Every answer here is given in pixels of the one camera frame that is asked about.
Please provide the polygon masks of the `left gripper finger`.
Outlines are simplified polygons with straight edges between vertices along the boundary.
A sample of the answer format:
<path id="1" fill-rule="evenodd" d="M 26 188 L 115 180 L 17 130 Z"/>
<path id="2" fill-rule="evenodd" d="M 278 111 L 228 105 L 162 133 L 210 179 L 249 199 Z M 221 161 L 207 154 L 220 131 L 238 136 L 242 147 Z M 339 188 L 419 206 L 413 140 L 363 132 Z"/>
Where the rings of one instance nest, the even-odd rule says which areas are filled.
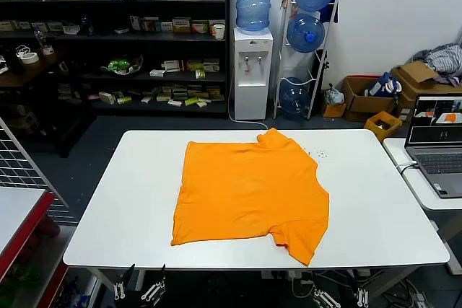
<path id="1" fill-rule="evenodd" d="M 156 281 L 149 289 L 141 295 L 143 302 L 159 302 L 165 293 L 165 265 L 160 271 L 160 280 Z"/>
<path id="2" fill-rule="evenodd" d="M 133 275 L 135 269 L 135 264 L 132 264 L 131 267 L 126 270 L 120 279 L 113 284 L 113 293 L 115 300 L 122 300 L 126 298 L 126 289 L 128 286 L 129 281 Z"/>

